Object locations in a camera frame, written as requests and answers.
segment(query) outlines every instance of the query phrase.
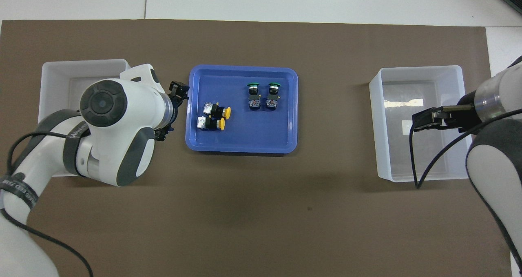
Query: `brown mat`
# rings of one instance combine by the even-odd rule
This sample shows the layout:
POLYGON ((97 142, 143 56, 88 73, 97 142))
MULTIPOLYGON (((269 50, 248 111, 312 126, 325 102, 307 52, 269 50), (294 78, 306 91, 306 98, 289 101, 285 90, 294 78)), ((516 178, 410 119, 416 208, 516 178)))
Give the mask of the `brown mat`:
MULTIPOLYGON (((299 142, 284 157, 194 152, 183 108, 132 186, 52 179, 29 224, 78 249, 95 276, 509 276, 507 245, 468 180, 415 190, 377 177, 369 104, 382 67, 460 65, 473 91, 490 74, 484 28, 4 21, 0 171, 36 126, 43 63, 106 58, 151 63, 164 87, 198 64, 290 67, 299 142)), ((86 275, 37 242, 61 275, 86 275)))

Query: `white floor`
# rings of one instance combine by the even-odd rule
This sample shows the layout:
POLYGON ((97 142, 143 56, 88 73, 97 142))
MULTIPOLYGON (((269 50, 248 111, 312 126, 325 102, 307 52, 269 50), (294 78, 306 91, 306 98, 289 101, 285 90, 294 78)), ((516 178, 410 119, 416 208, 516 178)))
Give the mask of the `white floor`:
POLYGON ((522 15, 501 0, 0 0, 0 27, 12 19, 143 18, 484 26, 492 75, 522 55, 522 15))

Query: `white label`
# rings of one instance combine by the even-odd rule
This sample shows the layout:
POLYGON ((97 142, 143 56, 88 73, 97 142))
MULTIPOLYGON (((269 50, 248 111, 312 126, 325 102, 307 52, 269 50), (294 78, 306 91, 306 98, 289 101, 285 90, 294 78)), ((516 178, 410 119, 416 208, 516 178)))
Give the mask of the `white label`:
POLYGON ((410 128, 412 126, 413 121, 411 120, 403 120, 403 134, 410 135, 410 128))

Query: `white plastic bin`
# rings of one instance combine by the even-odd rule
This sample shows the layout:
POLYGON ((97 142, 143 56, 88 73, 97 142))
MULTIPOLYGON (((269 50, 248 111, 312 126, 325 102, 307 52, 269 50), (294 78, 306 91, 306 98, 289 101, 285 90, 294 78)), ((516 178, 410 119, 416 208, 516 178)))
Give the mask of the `white plastic bin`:
MULTIPOLYGON (((424 109, 457 104, 464 92, 459 66, 382 68, 369 83, 377 174, 392 182, 412 182, 409 151, 411 116, 424 109)), ((414 134, 418 176, 432 158, 459 136, 456 129, 414 134)), ((471 137, 454 145, 433 166, 426 180, 468 178, 466 153, 471 137)))
POLYGON ((119 78, 119 74, 129 68, 124 59, 45 63, 38 122, 58 110, 78 110, 87 87, 104 78, 119 78))

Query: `blue tray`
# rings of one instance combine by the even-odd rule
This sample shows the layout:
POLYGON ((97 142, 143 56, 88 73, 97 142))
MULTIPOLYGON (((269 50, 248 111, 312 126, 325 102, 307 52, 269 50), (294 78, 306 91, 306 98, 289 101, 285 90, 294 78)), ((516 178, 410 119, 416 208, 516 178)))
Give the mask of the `blue tray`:
POLYGON ((297 146, 298 77, 289 68, 198 65, 189 78, 185 142, 204 152, 287 154, 297 146), (248 108, 249 83, 259 83, 261 108, 248 108), (264 107, 268 83, 281 84, 277 109, 264 107), (197 128, 205 102, 230 106, 225 129, 197 128))

